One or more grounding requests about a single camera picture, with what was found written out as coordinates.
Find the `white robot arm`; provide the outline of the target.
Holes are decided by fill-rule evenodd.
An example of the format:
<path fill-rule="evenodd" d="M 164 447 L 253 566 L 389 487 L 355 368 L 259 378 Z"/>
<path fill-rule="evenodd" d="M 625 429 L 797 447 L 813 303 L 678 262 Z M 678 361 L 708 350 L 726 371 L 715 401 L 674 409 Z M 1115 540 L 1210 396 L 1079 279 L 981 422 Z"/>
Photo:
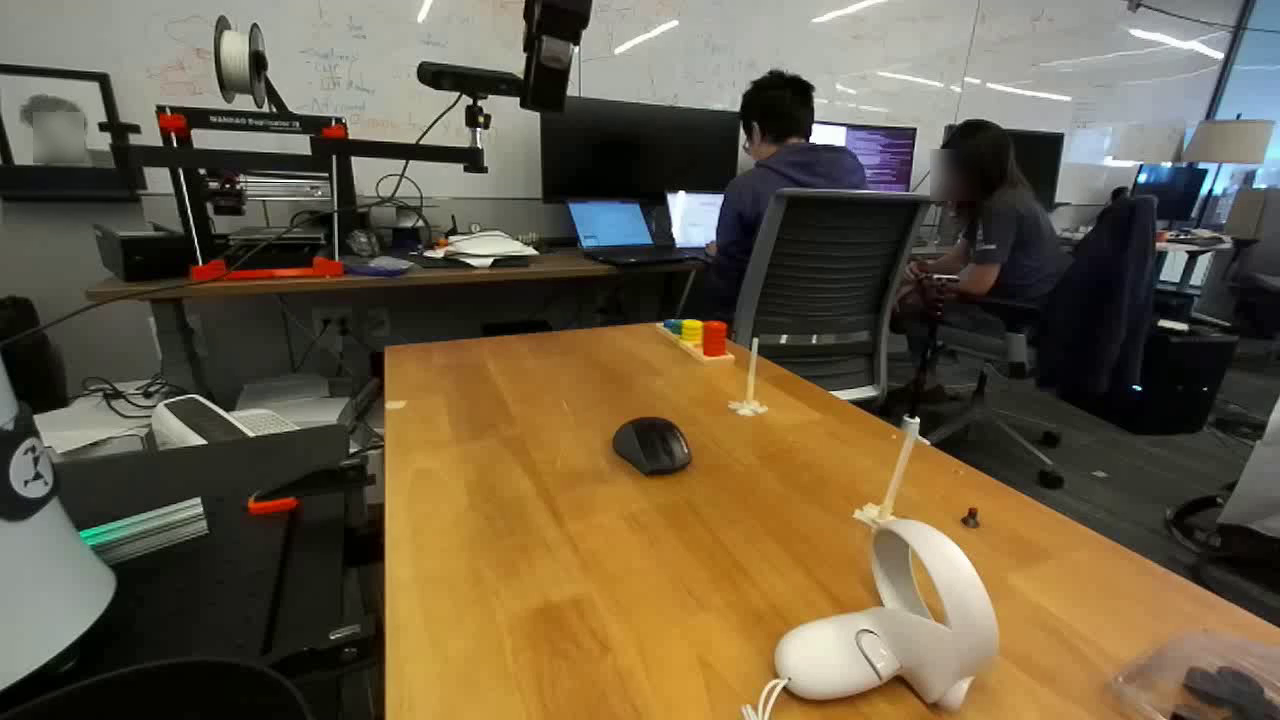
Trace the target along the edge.
<path fill-rule="evenodd" d="M 559 111 L 570 57 L 593 21 L 593 0 L 524 0 L 524 98 L 533 111 Z"/>

